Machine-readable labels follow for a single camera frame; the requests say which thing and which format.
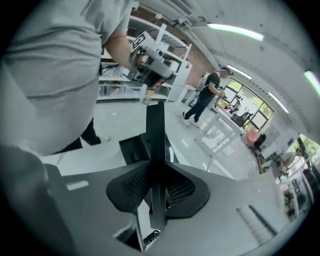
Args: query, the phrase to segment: red object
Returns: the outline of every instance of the red object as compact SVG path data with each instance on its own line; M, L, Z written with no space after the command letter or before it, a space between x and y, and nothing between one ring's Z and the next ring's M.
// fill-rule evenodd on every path
M249 146L253 146L258 138L259 135L255 132L255 130L251 129L248 133L244 135L244 142Z

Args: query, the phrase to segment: black t-shirt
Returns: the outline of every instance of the black t-shirt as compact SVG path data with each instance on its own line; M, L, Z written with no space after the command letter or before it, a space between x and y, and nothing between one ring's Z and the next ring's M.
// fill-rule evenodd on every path
M199 93L199 100L200 101L205 101L205 100L208 100L208 99L213 98L215 96L215 94L209 90L208 84L210 82L215 84L215 86L214 86L215 88L219 88L220 78L217 73L211 73L207 77L205 84L204 84L205 88L203 88L202 92Z

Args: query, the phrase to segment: black office chair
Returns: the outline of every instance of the black office chair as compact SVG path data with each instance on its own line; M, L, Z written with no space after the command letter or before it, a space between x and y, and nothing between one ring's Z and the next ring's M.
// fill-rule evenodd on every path
M250 117L252 116L253 114L249 113L249 112L245 112L243 115L241 116L238 116L236 114L234 114L232 117L231 117L231 120L234 121L239 127L242 127L245 122L247 120L250 119Z

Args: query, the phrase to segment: brick wall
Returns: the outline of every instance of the brick wall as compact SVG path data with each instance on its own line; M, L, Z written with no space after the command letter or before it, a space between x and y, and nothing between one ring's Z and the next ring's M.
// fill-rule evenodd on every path
M155 15L150 13L142 8L139 8L138 11L132 12L133 16L138 18L144 19L149 22L153 22L154 24L158 25L159 27L165 23L167 25L166 30L169 31L171 34L183 40L187 45L192 44L191 40L189 40L181 31L177 28L173 27L171 24L167 23L163 20L154 21ZM130 36L133 36L133 31L128 31ZM169 48L169 51L173 52L177 56L184 56L186 53L185 48ZM202 75L205 72L214 72L214 67L210 64L207 60L205 55L199 50L199 48L195 45L192 45L189 55L187 57L188 61L192 64L192 70L187 78L189 85L196 87L201 79Z

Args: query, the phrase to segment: ceiling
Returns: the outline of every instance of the ceiling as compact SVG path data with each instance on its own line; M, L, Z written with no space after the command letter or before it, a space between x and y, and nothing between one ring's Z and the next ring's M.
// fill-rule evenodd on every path
M311 69L320 77L319 54L308 33L278 0L140 0L169 21L187 20L180 28L196 35L218 65L231 65L252 77L238 77L295 130L320 142L320 97L306 80ZM231 25L265 35L263 42L206 26ZM268 95L272 92L288 109Z

